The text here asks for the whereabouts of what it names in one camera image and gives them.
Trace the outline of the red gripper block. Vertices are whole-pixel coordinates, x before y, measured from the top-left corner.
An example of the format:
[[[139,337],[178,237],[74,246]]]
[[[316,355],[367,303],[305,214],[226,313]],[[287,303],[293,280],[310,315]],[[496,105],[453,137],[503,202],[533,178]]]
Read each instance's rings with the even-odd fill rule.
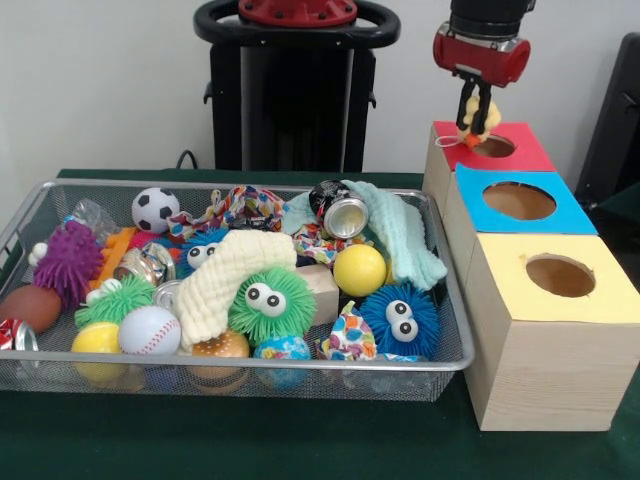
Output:
[[[483,135],[490,120],[491,85],[505,88],[515,83],[526,68],[531,54],[528,40],[514,37],[508,40],[484,40],[455,33],[448,22],[436,32],[433,41],[435,63],[454,75],[471,75],[483,82],[478,84],[478,108],[472,119],[472,133]],[[461,89],[456,126],[467,128],[464,121],[466,106],[475,88],[475,80],[467,78]]]

